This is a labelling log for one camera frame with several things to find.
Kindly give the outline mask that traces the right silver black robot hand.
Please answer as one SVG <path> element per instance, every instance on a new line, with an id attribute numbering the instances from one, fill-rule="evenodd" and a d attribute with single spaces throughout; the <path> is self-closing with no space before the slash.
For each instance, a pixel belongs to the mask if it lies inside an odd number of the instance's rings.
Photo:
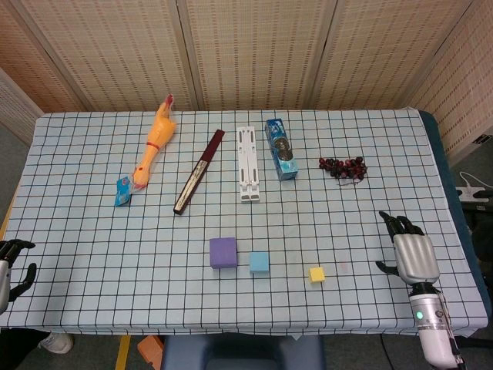
<path id="1" fill-rule="evenodd" d="M 380 211 L 394 246 L 396 266 L 387 266 L 377 261 L 378 269 L 385 274 L 398 276 L 410 286 L 430 286 L 435 283 L 440 271 L 431 239 L 423 230 L 405 216 L 393 217 Z"/>

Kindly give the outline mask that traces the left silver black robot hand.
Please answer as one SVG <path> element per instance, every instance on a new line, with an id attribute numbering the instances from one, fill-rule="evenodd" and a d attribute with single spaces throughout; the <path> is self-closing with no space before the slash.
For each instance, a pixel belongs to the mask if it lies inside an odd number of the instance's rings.
<path id="1" fill-rule="evenodd" d="M 16 287 L 11 288 L 12 266 L 23 249 L 32 249 L 35 244 L 26 240 L 2 240 L 1 241 L 1 311 L 2 315 L 10 302 L 15 301 L 25 293 L 34 283 L 37 266 L 31 263 L 25 279 Z"/>

